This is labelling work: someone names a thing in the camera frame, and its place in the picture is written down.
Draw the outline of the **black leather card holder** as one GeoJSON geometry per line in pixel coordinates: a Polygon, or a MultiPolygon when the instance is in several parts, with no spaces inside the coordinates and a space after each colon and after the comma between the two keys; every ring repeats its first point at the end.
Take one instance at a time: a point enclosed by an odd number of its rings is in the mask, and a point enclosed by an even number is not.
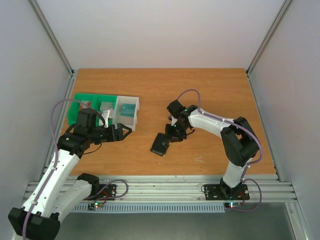
{"type": "Polygon", "coordinates": [[[150,151],[156,155],[163,157],[170,145],[170,140],[164,133],[158,133],[154,139],[154,142],[150,148],[150,151]]]}

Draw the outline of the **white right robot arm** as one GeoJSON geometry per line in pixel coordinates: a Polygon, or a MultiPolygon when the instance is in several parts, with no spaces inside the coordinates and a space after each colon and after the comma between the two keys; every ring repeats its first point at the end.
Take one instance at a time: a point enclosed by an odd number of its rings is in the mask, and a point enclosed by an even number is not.
{"type": "Polygon", "coordinates": [[[196,105],[183,106],[174,100],[167,106],[171,124],[165,126],[165,135],[169,142],[181,142],[187,138],[187,129],[192,132],[202,129],[221,138],[228,166],[220,180],[219,191],[225,198],[234,197],[244,180],[244,175],[253,158],[262,148],[248,121],[223,118],[208,113],[196,105]]]}

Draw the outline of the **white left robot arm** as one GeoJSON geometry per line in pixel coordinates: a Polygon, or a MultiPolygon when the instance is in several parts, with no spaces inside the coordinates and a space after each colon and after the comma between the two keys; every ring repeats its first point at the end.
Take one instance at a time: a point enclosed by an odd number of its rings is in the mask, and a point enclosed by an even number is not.
{"type": "Polygon", "coordinates": [[[88,173],[79,175],[63,195],[60,191],[71,170],[90,145],[118,142],[132,132],[122,123],[96,126],[92,120],[77,120],[58,139],[55,153],[31,196],[19,208],[12,208],[8,219],[15,233],[24,240],[53,240],[61,223],[81,201],[98,199],[105,187],[88,173]]]}

